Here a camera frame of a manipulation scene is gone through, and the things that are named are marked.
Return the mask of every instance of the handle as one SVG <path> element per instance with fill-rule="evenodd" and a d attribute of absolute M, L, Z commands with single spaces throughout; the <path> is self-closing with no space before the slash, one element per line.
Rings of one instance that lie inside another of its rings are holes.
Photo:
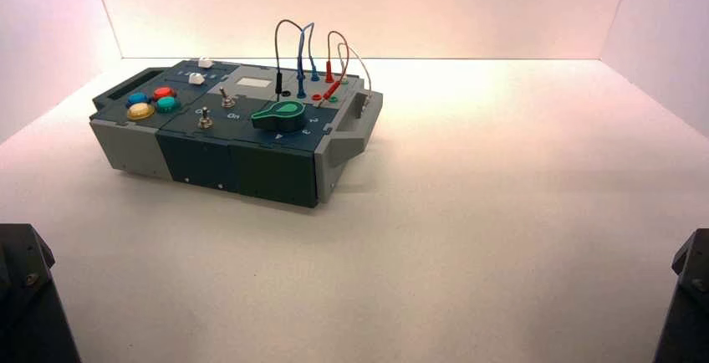
<path fill-rule="evenodd" d="M 327 162 L 330 166 L 339 166 L 365 151 L 384 97 L 381 93 L 372 92 L 369 103 L 362 110 L 366 100 L 367 94 L 356 93 L 349 100 L 345 113 L 335 117 L 327 150 Z"/>

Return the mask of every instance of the white tabletop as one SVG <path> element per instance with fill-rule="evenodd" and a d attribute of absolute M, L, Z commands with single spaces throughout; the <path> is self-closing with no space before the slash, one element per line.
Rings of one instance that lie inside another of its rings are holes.
<path fill-rule="evenodd" d="M 311 210 L 110 168 L 91 98 L 174 62 L 0 146 L 84 361 L 651 359 L 709 141 L 602 63 L 370 61 L 380 120 Z"/>

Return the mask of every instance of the white backdrop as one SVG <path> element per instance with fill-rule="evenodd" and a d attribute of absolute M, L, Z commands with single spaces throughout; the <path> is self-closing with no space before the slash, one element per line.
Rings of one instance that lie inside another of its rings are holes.
<path fill-rule="evenodd" d="M 120 60 L 101 0 L 0 0 L 0 142 Z"/>
<path fill-rule="evenodd" d="M 619 0 L 105 0 L 124 57 L 271 57 L 279 18 L 370 57 L 598 58 Z M 283 36 L 294 49 L 296 35 Z"/>
<path fill-rule="evenodd" d="M 603 60 L 709 135 L 706 0 L 623 0 Z"/>

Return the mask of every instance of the screw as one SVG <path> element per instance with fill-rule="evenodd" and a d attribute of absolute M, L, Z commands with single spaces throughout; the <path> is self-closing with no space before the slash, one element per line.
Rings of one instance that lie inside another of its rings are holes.
<path fill-rule="evenodd" d="M 39 275 L 36 273 L 31 273 L 24 279 L 24 285 L 25 286 L 32 286 L 37 283 L 37 280 L 39 279 Z"/>
<path fill-rule="evenodd" d="M 706 283 L 704 280 L 696 278 L 691 281 L 691 286 L 694 287 L 694 289 L 702 292 L 703 294 L 709 292 L 709 287 L 706 286 Z"/>

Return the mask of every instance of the red button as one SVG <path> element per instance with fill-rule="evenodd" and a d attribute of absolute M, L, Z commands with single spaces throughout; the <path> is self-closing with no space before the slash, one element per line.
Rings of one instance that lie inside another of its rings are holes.
<path fill-rule="evenodd" d="M 153 91 L 153 100 L 157 101 L 163 97 L 174 97 L 175 91 L 170 87 L 159 87 Z"/>

